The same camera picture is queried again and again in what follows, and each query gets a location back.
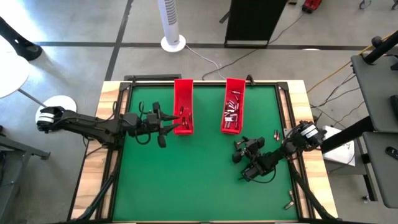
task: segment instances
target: white cable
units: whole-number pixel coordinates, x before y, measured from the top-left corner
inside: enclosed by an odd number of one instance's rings
[[[188,47],[187,45],[186,45],[186,47],[187,47],[190,51],[192,51],[195,55],[197,55],[197,56],[199,56],[199,57],[205,59],[205,60],[208,61],[208,62],[211,62],[211,63],[215,64],[216,67],[217,67],[217,70],[218,70],[218,75],[219,75],[221,78],[223,78],[224,80],[226,79],[224,76],[221,75],[221,73],[220,73],[220,68],[219,68],[219,66],[217,65],[216,62],[214,62],[214,61],[212,61],[212,60],[210,60],[210,59],[208,59],[208,58],[206,58],[206,57],[204,57],[204,56],[202,56],[202,55],[196,53],[194,50],[192,50],[192,49],[191,49],[190,47]]]

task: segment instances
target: white tower fan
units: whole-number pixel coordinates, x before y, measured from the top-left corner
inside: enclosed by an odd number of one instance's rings
[[[175,0],[157,0],[164,30],[164,37],[160,42],[167,52],[179,52],[187,43],[184,36],[178,32],[177,8]]]

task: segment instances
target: gray floor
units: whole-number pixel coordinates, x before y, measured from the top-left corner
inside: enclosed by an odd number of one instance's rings
[[[279,32],[301,13],[297,6],[286,6],[275,29]],[[286,31],[273,44],[285,45],[368,45],[375,35],[396,30],[398,11],[391,11],[392,0],[373,1],[366,10],[358,9],[360,0],[323,1],[313,14]],[[127,0],[25,0],[0,2],[0,15],[22,35],[42,42],[115,42]],[[218,23],[228,11],[230,0],[177,0],[180,32],[188,43],[222,44],[226,23]],[[123,42],[155,42],[163,37],[156,0],[134,0]],[[194,49],[220,66],[249,52],[247,49]],[[0,38],[0,52],[12,49]],[[32,61],[31,73],[23,86],[40,100],[53,95],[69,95],[76,100],[80,113],[94,115],[105,78],[112,47],[44,47],[45,53]],[[226,77],[255,79],[302,79],[307,88],[319,82],[349,60],[353,51],[258,50],[224,69]],[[199,80],[215,66],[189,50],[168,54],[159,48],[127,48],[118,53],[112,80],[125,75],[181,73]],[[309,94],[311,104],[318,105],[335,86],[351,73],[347,67]],[[216,73],[209,80],[220,79]],[[336,95],[358,87],[354,78]],[[335,119],[342,118],[363,98],[359,91],[348,93],[321,107]],[[10,223],[59,222],[67,217],[83,159],[81,136],[66,131],[44,134],[36,130],[34,115],[37,105],[20,93],[0,99],[0,124],[15,140],[45,151],[48,161],[33,158],[25,175],[21,192],[14,203]],[[320,112],[313,110],[314,115]],[[365,117],[365,106],[346,117],[341,124],[349,126]],[[322,115],[318,125],[334,122]],[[387,209],[382,202],[364,204],[366,195],[360,176],[330,176],[339,216],[359,222],[394,223],[398,211]]]

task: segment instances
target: green mat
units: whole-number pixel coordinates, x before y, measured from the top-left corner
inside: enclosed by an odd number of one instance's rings
[[[274,130],[282,132],[273,86],[247,87],[242,133],[220,133],[224,87],[194,88],[194,135],[166,137],[167,148],[157,145],[157,135],[145,146],[127,137],[116,195],[114,221],[212,221],[212,220],[296,220],[290,202],[292,185],[286,161],[280,161],[269,184],[238,180],[248,160],[233,164],[233,141],[241,136],[264,137],[262,152],[280,146]],[[162,111],[172,114],[174,89],[137,87],[130,112],[146,110],[159,101]],[[266,181],[272,174],[258,177]]]

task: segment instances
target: white table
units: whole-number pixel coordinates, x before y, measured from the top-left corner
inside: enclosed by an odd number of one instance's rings
[[[76,103],[69,96],[53,96],[42,103],[32,95],[25,92],[21,86],[29,77],[30,65],[26,59],[17,54],[0,54],[0,98],[4,98],[15,91],[19,91],[29,99],[40,105],[36,111],[36,122],[40,115],[40,110],[48,106],[62,106],[66,110],[76,112]]]

